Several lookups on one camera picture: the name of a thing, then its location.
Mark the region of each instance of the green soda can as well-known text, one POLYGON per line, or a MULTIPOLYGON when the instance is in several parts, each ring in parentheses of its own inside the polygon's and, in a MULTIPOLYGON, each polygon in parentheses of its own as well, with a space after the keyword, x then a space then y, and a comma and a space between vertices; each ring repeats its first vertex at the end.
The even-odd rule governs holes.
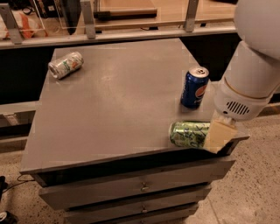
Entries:
POLYGON ((178 147, 202 148, 210 122, 175 122, 169 130, 169 137, 178 147))

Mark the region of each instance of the can top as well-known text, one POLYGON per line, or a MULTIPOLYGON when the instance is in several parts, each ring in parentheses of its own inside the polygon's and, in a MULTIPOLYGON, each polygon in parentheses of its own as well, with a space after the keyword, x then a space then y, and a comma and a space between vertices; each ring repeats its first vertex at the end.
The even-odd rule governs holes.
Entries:
POLYGON ((203 66, 194 66, 189 70, 190 74, 196 78, 205 78, 209 75, 209 72, 203 66))

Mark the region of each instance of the gray table surface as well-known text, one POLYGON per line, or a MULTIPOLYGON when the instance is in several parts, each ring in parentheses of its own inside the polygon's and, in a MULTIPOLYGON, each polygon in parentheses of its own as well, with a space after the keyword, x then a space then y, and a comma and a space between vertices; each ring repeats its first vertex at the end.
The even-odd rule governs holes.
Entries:
MULTIPOLYGON (((180 106, 186 71, 198 63, 178 38, 56 49, 52 59, 73 51, 85 63, 63 80, 46 76, 22 173, 179 150, 172 123, 211 120, 212 84, 199 109, 180 106)), ((236 138, 247 136, 240 128, 236 138)))

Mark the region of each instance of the black cable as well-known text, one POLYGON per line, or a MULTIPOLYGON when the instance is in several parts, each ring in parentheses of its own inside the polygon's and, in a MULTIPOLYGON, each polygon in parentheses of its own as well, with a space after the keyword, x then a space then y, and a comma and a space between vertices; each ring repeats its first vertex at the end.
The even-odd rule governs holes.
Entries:
POLYGON ((3 193, 8 192, 11 188, 13 188, 13 187, 15 187, 15 186, 20 186, 20 185, 25 184, 25 183, 27 183, 27 182, 35 181, 35 179, 26 179, 26 180, 20 179, 20 178, 21 178, 22 176, 24 176, 24 175, 26 175, 26 174, 22 174, 22 175, 20 175, 19 177, 17 177, 17 181, 19 181, 19 182, 21 182, 21 183, 18 183, 18 184, 16 184, 16 185, 12 185, 12 186, 8 187, 6 190, 3 191, 3 193))

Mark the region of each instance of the blue soda can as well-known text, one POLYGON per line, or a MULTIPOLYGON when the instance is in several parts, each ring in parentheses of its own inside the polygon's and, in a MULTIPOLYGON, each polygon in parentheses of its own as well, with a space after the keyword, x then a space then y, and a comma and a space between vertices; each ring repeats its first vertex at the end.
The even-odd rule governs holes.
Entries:
POLYGON ((197 109, 207 88, 209 72, 202 66, 192 67, 185 75, 181 103, 189 109, 197 109))

